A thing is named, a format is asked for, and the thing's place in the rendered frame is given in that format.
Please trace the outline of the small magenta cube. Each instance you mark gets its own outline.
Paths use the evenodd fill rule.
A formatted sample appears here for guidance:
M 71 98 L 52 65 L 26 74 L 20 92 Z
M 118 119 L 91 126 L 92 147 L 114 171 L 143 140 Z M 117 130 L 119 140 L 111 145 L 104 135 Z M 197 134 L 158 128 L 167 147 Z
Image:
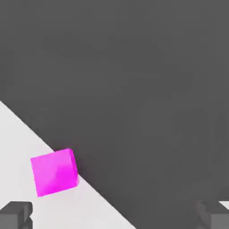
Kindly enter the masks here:
M 57 193 L 79 184 L 74 152 L 70 148 L 30 159 L 38 197 Z

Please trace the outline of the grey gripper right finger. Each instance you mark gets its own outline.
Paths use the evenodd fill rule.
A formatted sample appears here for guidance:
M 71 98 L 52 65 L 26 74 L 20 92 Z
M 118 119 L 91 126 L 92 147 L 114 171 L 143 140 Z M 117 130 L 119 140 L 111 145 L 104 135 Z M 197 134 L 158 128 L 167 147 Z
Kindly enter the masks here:
M 229 229 L 229 209 L 220 201 L 198 201 L 196 229 Z

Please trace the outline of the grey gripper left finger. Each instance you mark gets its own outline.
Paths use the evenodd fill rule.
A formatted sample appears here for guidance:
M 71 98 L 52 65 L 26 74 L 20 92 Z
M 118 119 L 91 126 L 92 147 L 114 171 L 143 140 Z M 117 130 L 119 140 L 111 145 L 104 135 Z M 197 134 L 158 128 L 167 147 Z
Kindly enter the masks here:
M 0 229 L 33 229 L 31 202 L 11 201 L 0 210 Z

